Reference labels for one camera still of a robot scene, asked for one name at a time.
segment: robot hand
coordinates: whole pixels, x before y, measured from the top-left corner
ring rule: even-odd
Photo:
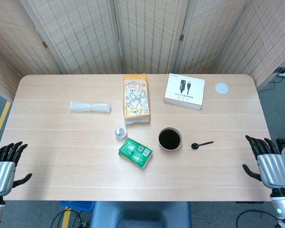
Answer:
[[[285,161],[269,139],[255,139],[246,135],[256,158],[260,174],[252,172],[243,164],[245,172],[272,189],[270,198],[276,209],[278,224],[276,228],[285,227]]]
[[[21,153],[28,146],[27,144],[21,146],[21,144],[22,142],[11,143],[0,149],[0,222],[5,205],[3,196],[9,194],[12,188],[27,182],[32,176],[29,173],[25,178],[14,181],[16,166]]]
[[[251,145],[253,154],[260,174],[252,172],[248,166],[243,164],[245,172],[252,178],[263,182],[270,188],[285,188],[285,161],[270,139],[251,138],[246,135],[246,139]]]

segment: coffee cup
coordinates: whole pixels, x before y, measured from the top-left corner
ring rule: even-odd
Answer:
[[[160,146],[167,151],[174,151],[181,147],[182,135],[174,127],[166,127],[158,135]]]

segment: green snack pack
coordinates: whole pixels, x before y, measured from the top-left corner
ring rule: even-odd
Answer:
[[[133,139],[127,138],[118,154],[144,169],[152,156],[152,150]]]

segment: clear plastic wrapper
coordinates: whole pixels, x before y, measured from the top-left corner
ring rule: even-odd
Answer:
[[[81,102],[70,102],[70,109],[73,112],[105,112],[111,111],[111,104],[89,104]]]

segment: metal lid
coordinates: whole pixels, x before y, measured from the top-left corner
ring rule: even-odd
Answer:
[[[115,136],[118,140],[123,140],[127,137],[127,130],[124,127],[117,127],[115,130]]]

